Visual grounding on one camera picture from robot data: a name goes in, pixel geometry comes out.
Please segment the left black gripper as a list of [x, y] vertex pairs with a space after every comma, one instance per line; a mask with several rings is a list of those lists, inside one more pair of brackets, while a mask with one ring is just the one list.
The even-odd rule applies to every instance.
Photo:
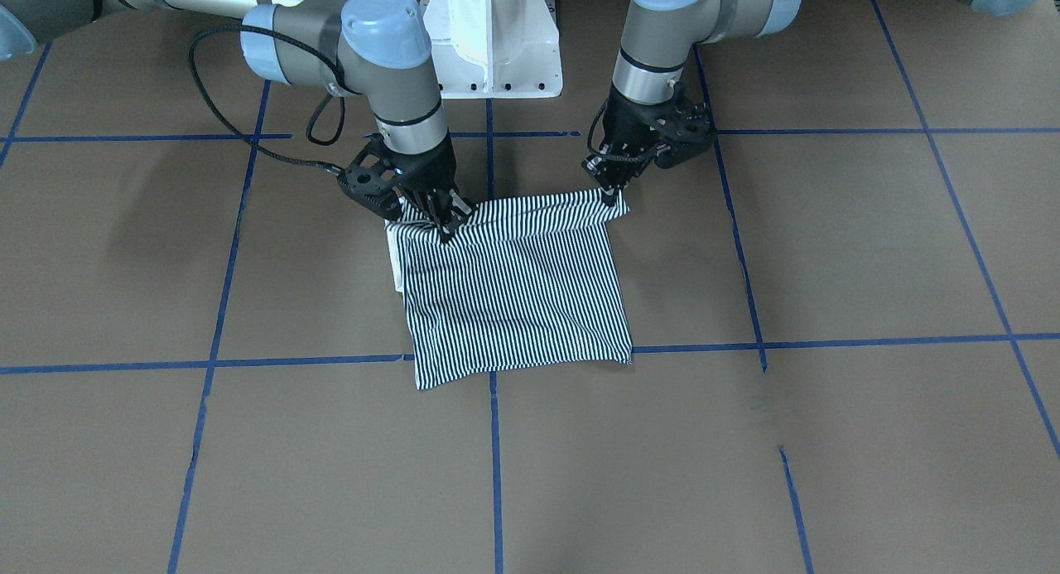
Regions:
[[593, 143], [593, 178], [601, 186], [600, 200], [614, 208], [628, 184], [639, 178], [651, 162], [651, 151], [658, 143], [658, 132], [640, 116], [644, 106], [636, 104], [617, 89], [611, 89], [593, 120], [593, 129], [603, 129], [602, 139]]

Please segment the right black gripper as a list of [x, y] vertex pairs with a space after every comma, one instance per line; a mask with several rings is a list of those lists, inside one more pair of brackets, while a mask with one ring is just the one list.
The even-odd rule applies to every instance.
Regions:
[[402, 174], [395, 190], [402, 193], [402, 219], [439, 225], [440, 243], [446, 244], [467, 223], [477, 205], [465, 199], [455, 184], [455, 153], [450, 133], [431, 150], [394, 153]]

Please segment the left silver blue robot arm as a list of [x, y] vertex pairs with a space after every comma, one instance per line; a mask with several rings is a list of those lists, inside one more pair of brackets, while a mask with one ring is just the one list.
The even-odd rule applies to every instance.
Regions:
[[[708, 103], [687, 98], [682, 75], [701, 43], [779, 33], [802, 0], [631, 0], [610, 94], [587, 134], [582, 166], [614, 205], [649, 166], [671, 169], [705, 153], [718, 130]], [[594, 128], [602, 128], [602, 137]]]

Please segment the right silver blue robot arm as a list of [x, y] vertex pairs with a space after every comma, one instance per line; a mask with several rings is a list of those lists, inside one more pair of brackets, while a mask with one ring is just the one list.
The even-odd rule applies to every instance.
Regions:
[[190, 43], [190, 74], [207, 89], [195, 53], [209, 36], [238, 33], [243, 59], [262, 79], [367, 98], [378, 130], [349, 166], [269, 157], [326, 171], [351, 200], [386, 220], [412, 205], [442, 243], [475, 212], [455, 184], [455, 153], [429, 38], [417, 0], [1, 0], [2, 57], [34, 52], [125, 8], [174, 8], [228, 19]]

